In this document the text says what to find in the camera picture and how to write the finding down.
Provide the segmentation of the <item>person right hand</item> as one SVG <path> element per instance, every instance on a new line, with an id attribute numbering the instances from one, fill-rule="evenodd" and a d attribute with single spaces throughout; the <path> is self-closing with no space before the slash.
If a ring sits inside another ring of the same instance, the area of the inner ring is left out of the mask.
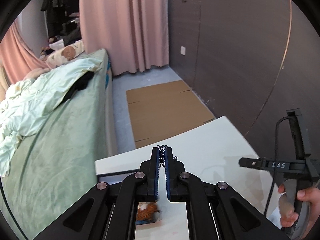
<path id="1" fill-rule="evenodd" d="M 290 239 L 306 237 L 319 218 L 319 189 L 308 187 L 296 192 L 281 184 L 278 188 L 280 224 Z"/>

